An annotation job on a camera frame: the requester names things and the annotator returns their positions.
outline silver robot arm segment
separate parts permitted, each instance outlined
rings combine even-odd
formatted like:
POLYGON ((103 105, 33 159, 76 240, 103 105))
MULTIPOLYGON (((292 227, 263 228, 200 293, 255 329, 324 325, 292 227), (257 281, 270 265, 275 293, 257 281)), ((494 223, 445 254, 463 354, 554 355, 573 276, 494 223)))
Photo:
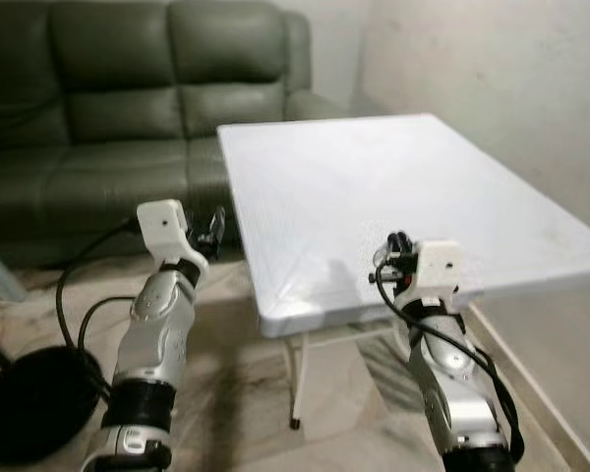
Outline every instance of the silver robot arm segment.
MULTIPOLYGON (((90 443, 83 472, 163 471, 172 460, 171 411, 186 366, 196 287, 207 274, 207 259, 188 241, 179 202, 142 204, 138 219, 156 273, 133 303, 108 409, 90 443)), ((223 224, 219 212, 210 227, 213 237, 204 237, 216 249, 223 224)))
POLYGON ((422 392, 446 472, 511 472, 514 458, 493 395, 479 377, 481 369, 448 341, 425 332, 434 329, 476 354, 462 318, 447 308, 458 289, 461 259, 461 250, 452 241, 413 245, 404 233, 394 233, 387 239, 377 276, 370 274, 370 281, 379 277, 380 282, 394 283, 391 307, 415 322, 407 322, 408 368, 422 392))

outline black cable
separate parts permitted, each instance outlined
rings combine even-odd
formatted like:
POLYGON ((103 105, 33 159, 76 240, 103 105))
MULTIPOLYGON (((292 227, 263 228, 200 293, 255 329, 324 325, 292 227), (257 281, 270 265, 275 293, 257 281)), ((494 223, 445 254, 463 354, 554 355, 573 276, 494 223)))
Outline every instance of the black cable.
MULTIPOLYGON (((127 221, 124 221, 119 226, 112 228, 111 230, 103 233, 91 243, 89 243, 82 251, 80 251, 68 264, 68 266, 64 269, 59 277, 57 282, 57 290, 55 292, 55 309, 57 312, 57 321, 59 322, 59 327, 61 329, 61 333, 63 334, 63 338, 66 342, 66 346, 69 348, 75 349, 77 352, 77 346, 75 346, 74 341, 72 340, 72 336, 70 335, 70 331, 68 330, 68 324, 66 323, 66 315, 63 311, 63 290, 65 288, 66 282, 70 275, 79 267, 83 258, 91 253, 94 249, 96 249, 99 245, 107 241, 108 239, 120 234, 124 231, 136 231, 137 229, 137 220, 135 218, 131 218, 127 221)), ((86 356, 84 358, 84 365, 89 372, 89 380, 94 384, 100 397, 108 402, 110 389, 109 383, 102 377, 99 373, 97 368, 95 368, 92 364, 89 363, 86 356)))
POLYGON ((130 296, 108 297, 92 305, 86 313, 85 317, 83 318, 83 321, 81 322, 81 327, 79 328, 79 340, 77 342, 79 350, 84 351, 86 349, 86 333, 88 331, 89 320, 91 320, 91 317, 96 310, 110 302, 133 301, 134 298, 135 297, 130 296))
POLYGON ((89 245, 83 249, 77 256, 72 259, 72 261, 68 264, 68 266, 64 269, 61 277, 59 277, 59 281, 57 282, 57 291, 55 292, 55 308, 57 311, 57 320, 59 321, 59 327, 61 328, 61 333, 63 334, 63 338, 66 341, 66 345, 68 347, 75 347, 75 343, 72 340, 72 336, 70 335, 70 331, 68 330, 68 324, 66 323, 66 316, 63 312, 63 289, 68 281, 68 277, 74 272, 77 267, 81 264, 82 259, 96 249, 100 244, 108 240, 109 238, 122 233, 123 231, 127 231, 132 226, 132 221, 125 221, 120 226, 117 226, 104 234, 98 236, 94 241, 89 243, 89 245))
POLYGON ((492 382, 494 383, 494 388, 496 390, 497 397, 499 398, 499 401, 501 402, 502 412, 504 413, 504 416, 505 416, 507 422, 511 426, 511 445, 510 445, 509 451, 511 453, 511 458, 517 464, 520 461, 520 459, 522 458, 522 455, 524 454, 524 439, 522 438, 522 435, 521 435, 520 430, 518 428, 518 414, 517 414, 517 411, 515 408, 515 403, 513 402, 513 399, 511 398, 511 395, 509 394, 507 387, 504 385, 504 383, 502 383, 501 379, 499 378, 499 375, 496 371, 496 366, 494 365, 494 362, 492 362, 492 359, 490 359, 490 357, 485 352, 478 351, 478 352, 481 352, 481 355, 484 355, 486 357, 486 360, 481 359, 474 352, 472 352, 470 349, 468 349, 467 346, 464 346, 463 344, 461 344, 457 340, 452 339, 451 337, 449 337, 448 335, 439 331, 438 329, 430 327, 427 324, 423 324, 419 320, 415 320, 409 314, 407 314, 403 310, 400 310, 399 308, 397 308, 393 304, 393 302, 389 299, 386 292, 384 291, 384 287, 383 287, 383 267, 384 266, 386 266, 386 261, 382 261, 376 267, 376 286, 378 287, 378 290, 381 293, 381 296, 383 297, 384 303, 396 315, 401 317, 409 325, 409 327, 416 327, 416 328, 418 328, 424 332, 427 332, 428 334, 431 334, 434 337, 438 337, 439 339, 454 346, 459 351, 461 351, 463 354, 465 354, 470 359, 472 359, 481 369, 483 369, 490 376, 490 378, 492 379, 492 382))

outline white table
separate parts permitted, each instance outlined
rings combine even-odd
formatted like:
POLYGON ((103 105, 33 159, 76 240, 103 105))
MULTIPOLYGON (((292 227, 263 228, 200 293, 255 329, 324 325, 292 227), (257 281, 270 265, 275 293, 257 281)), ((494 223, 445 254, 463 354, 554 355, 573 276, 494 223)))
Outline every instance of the white table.
POLYGON ((590 229, 431 115, 222 126, 267 337, 390 317, 368 283, 389 232, 464 251, 457 304, 590 273, 590 229))

